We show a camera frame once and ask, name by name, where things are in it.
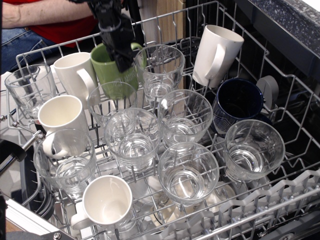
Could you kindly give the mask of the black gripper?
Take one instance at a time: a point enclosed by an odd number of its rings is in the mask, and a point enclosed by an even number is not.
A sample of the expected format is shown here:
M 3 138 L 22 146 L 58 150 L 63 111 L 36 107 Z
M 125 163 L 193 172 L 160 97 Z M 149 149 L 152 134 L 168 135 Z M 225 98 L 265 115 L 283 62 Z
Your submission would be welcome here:
M 120 0 L 90 0 L 88 5 L 98 20 L 100 35 L 120 73 L 132 66 L 134 31 L 131 19 L 122 13 Z

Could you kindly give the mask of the person's bare forearm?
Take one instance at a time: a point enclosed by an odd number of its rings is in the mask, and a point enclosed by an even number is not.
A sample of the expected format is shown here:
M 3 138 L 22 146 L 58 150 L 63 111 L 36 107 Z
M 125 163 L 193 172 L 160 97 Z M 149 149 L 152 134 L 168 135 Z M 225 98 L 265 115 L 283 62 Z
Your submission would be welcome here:
M 2 4 L 2 28 L 70 22 L 92 16 L 86 3 L 67 0 L 41 0 L 23 4 Z

